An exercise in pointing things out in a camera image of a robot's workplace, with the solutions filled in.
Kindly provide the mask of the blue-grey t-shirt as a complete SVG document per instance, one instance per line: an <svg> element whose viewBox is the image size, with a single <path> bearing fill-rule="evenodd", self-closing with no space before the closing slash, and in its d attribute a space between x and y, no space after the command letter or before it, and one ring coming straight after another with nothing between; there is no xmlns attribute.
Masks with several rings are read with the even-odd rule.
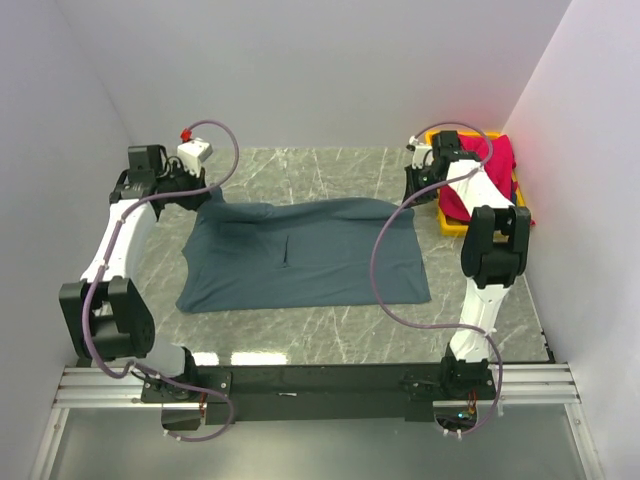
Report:
<svg viewBox="0 0 640 480"><path fill-rule="evenodd" d="M274 206L215 191L183 256L185 314L431 299L413 212L377 199Z"/></svg>

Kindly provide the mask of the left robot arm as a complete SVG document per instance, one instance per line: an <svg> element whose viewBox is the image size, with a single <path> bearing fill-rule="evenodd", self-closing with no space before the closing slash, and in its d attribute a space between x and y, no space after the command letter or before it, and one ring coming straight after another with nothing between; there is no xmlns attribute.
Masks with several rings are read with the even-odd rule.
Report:
<svg viewBox="0 0 640 480"><path fill-rule="evenodd" d="M185 348L159 338L153 316L134 276L147 238L170 203L195 211L210 194L202 166L210 143L196 138L168 155L162 145L131 146L129 167L109 195L109 220L90 266L77 282L65 283L59 303L74 350L84 361L93 350L104 362L140 360L165 376L176 401L193 399L200 388L195 360Z"/></svg>

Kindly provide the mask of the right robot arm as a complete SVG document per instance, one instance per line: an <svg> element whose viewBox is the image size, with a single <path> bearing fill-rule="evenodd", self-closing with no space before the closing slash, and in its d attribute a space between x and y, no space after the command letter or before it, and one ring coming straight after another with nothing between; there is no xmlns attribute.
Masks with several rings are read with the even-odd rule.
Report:
<svg viewBox="0 0 640 480"><path fill-rule="evenodd" d="M524 273L530 211L500 192L486 172L488 160L465 148L455 130L441 130L429 142L412 136L407 145L403 200L426 203L447 186L469 215L461 249L466 290L459 324L442 358L436 381L415 382L415 389L442 399L466 400L493 391L489 359L499 310L516 279Z"/></svg>

